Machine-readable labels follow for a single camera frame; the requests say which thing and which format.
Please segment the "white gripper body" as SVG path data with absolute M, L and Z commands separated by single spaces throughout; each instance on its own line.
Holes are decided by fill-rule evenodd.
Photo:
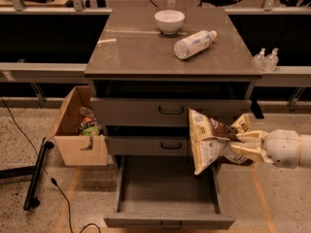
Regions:
M 295 131 L 278 129 L 268 133 L 263 148 L 276 167 L 293 169 L 298 166 L 298 134 Z

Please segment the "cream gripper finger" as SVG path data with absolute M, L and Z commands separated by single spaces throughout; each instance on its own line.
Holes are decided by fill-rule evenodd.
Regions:
M 262 143 L 267 136 L 266 131 L 262 130 L 254 130 L 244 133 L 239 133 L 237 135 L 238 139 L 242 143 Z
M 263 162 L 269 164 L 274 163 L 274 161 L 267 154 L 267 151 L 262 149 L 261 147 L 247 148 L 231 143 L 230 148 L 233 152 L 239 155 L 243 155 L 244 157 L 247 157 L 248 159 L 251 159 L 255 162 Z

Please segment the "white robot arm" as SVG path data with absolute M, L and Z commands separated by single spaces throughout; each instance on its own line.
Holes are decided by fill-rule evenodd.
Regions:
M 237 135 L 239 142 L 230 148 L 256 162 L 278 168 L 311 167 L 311 136 L 293 130 L 277 129 L 272 132 L 255 130 Z

